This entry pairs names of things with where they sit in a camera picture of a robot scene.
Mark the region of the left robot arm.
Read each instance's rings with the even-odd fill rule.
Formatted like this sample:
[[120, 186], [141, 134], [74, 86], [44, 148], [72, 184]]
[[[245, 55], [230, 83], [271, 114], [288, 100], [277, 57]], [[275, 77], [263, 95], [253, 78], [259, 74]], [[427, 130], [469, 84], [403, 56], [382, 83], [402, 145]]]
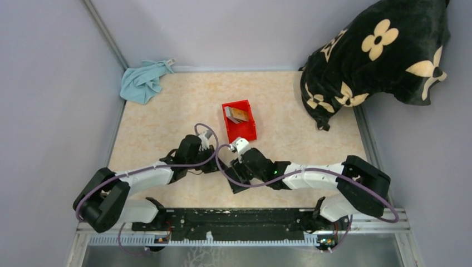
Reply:
[[145, 223], [153, 230], [162, 229], [167, 222], [166, 213], [160, 211], [162, 206], [152, 198], [132, 200], [131, 196], [175, 183], [192, 169], [216, 171], [214, 147], [209, 144], [211, 137], [210, 131], [186, 135], [177, 149], [142, 169], [97, 170], [73, 203], [77, 219], [88, 223], [97, 233], [109, 231], [119, 223]]

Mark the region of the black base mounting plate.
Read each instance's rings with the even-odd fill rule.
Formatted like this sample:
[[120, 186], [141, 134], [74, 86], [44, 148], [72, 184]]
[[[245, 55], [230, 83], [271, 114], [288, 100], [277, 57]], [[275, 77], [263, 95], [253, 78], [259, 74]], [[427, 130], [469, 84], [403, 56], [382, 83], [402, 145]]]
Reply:
[[330, 222], [313, 208], [161, 209], [150, 223], [134, 222], [133, 231], [169, 231], [172, 241], [301, 241], [316, 231], [346, 230], [348, 218]]

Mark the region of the light blue cloth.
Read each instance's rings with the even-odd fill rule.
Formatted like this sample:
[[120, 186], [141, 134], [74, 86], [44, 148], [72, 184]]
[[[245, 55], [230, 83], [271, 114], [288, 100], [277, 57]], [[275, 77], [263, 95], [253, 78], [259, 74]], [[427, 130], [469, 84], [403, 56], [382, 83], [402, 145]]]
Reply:
[[143, 61], [138, 68], [128, 68], [121, 80], [120, 97], [126, 101], [145, 105], [161, 92], [160, 77], [174, 73], [175, 58], [163, 61]]

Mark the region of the black floral blanket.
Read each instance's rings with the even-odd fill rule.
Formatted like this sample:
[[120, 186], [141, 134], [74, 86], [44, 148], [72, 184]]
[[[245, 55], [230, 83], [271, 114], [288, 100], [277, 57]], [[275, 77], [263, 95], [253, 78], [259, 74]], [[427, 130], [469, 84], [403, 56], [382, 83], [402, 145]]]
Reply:
[[427, 106], [450, 38], [448, 1], [378, 1], [362, 11], [301, 68], [302, 102], [309, 115], [329, 120], [377, 93]]

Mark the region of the stack of credit cards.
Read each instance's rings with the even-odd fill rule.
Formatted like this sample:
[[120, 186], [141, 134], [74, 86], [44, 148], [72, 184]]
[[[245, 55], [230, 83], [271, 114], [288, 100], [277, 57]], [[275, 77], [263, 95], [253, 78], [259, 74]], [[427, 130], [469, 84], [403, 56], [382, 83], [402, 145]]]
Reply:
[[238, 108], [225, 106], [224, 113], [227, 119], [229, 119], [230, 121], [236, 124], [249, 121], [248, 113]]

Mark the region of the red plastic bin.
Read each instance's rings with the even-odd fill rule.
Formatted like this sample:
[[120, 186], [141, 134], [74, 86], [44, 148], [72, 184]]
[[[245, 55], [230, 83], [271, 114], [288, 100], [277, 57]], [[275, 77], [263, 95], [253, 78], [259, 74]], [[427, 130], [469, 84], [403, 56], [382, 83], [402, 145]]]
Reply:
[[229, 142], [238, 137], [248, 141], [257, 139], [256, 124], [248, 100], [224, 103], [222, 112]]

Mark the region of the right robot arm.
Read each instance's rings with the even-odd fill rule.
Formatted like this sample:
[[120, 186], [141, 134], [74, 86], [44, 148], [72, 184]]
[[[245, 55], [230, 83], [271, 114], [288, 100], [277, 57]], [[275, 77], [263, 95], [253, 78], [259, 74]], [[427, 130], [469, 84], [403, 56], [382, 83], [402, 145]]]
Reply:
[[362, 158], [349, 155], [337, 164], [300, 165], [290, 161], [272, 161], [258, 149], [239, 154], [228, 167], [219, 170], [228, 181], [239, 187], [251, 188], [252, 179], [259, 186], [274, 190], [327, 189], [336, 194], [318, 200], [313, 214], [314, 224], [328, 229], [340, 218], [360, 213], [383, 218], [391, 179]]

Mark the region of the aluminium front rail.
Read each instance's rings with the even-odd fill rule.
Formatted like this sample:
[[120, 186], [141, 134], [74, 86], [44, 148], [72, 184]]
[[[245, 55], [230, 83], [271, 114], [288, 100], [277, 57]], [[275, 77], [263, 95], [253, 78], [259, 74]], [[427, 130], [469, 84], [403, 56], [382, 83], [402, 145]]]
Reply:
[[313, 209], [161, 209], [148, 224], [120, 223], [97, 233], [80, 223], [76, 233], [90, 245], [123, 246], [320, 246], [354, 234], [403, 234], [411, 231], [406, 213], [386, 210], [386, 221], [362, 214], [330, 222]]

